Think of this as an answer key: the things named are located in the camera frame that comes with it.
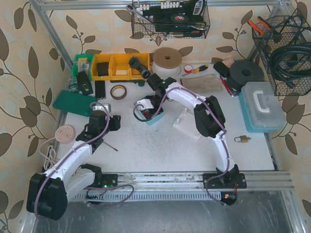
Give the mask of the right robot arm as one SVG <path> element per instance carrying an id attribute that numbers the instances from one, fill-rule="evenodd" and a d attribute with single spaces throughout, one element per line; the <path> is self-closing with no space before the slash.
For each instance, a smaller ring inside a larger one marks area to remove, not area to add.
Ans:
<path id="1" fill-rule="evenodd" d="M 147 84 L 155 92 L 135 103 L 134 117 L 140 122 L 148 122 L 163 113 L 163 103 L 170 99 L 184 105 L 194 113 L 195 126 L 200 135 L 209 137 L 216 144 L 216 178 L 229 182 L 239 173 L 238 165 L 233 161 L 225 135 L 225 117 L 216 97 L 204 97 L 185 88 L 174 78 L 161 79 L 151 75 Z"/>

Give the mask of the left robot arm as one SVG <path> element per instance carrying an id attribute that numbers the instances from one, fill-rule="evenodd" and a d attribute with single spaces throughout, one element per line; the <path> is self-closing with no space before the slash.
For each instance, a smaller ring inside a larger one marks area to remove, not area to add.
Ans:
<path id="1" fill-rule="evenodd" d="M 109 115 L 109 109 L 92 102 L 88 124 L 77 135 L 73 146 L 55 165 L 44 173 L 35 173 L 29 184 L 26 209 L 37 219 L 58 220 L 65 213 L 68 202 L 84 188 L 106 188 L 99 166 L 86 164 L 103 137 L 121 127 L 120 115 Z"/>

